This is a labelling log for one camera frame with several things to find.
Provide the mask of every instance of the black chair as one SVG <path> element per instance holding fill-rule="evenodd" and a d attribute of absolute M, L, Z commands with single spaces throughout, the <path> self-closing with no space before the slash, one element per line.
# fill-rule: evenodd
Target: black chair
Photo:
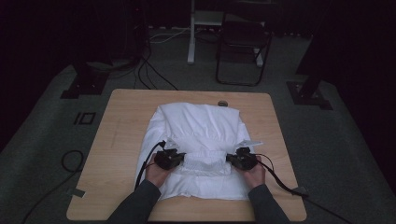
<path fill-rule="evenodd" d="M 216 80 L 219 83 L 256 86 L 262 81 L 264 67 L 267 61 L 274 30 L 282 18 L 282 8 L 272 1 L 233 0 L 225 6 L 220 28 L 218 51 L 216 54 Z M 262 69 L 257 81 L 239 82 L 222 80 L 219 77 L 219 64 L 224 45 L 228 49 L 248 48 L 255 63 L 265 49 Z"/>

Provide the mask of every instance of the folded white garment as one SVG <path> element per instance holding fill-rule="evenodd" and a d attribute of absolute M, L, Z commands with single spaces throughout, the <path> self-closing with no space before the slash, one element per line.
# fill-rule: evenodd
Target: folded white garment
<path fill-rule="evenodd" d="M 243 177 L 226 162 L 227 153 L 234 154 L 238 143 L 250 139 L 238 110 L 188 103 L 160 105 L 148 124 L 136 176 L 153 146 L 169 138 L 179 145 L 177 153 L 186 155 L 160 188 L 160 199 L 180 195 L 248 199 Z"/>

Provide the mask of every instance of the sleeve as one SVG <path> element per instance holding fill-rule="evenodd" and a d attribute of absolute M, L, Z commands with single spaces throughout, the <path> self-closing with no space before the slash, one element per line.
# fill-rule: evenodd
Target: sleeve
<path fill-rule="evenodd" d="M 273 198 L 266 185 L 259 185 L 248 193 L 253 206 L 254 217 L 258 224 L 283 224 L 290 223 L 282 208 Z"/>
<path fill-rule="evenodd" d="M 106 223 L 147 223 L 151 210 L 160 196 L 160 190 L 145 179 L 136 191 L 117 207 Z"/>

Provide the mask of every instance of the wooden table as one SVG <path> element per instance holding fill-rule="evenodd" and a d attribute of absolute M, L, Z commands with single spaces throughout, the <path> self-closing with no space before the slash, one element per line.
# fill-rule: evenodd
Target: wooden table
<path fill-rule="evenodd" d="M 187 102 L 217 105 L 225 100 L 238 109 L 255 147 L 274 163 L 279 178 L 293 189 L 297 181 L 276 118 L 271 97 L 266 93 L 214 91 L 114 90 L 92 143 L 77 189 L 85 196 L 73 196 L 67 210 L 72 220 L 106 220 L 134 188 L 136 163 L 143 137 L 158 105 Z M 281 189 L 267 173 L 266 184 L 292 221 L 306 219 L 303 201 Z M 175 197 L 157 202 L 150 221 L 251 221 L 249 201 L 204 200 Z"/>

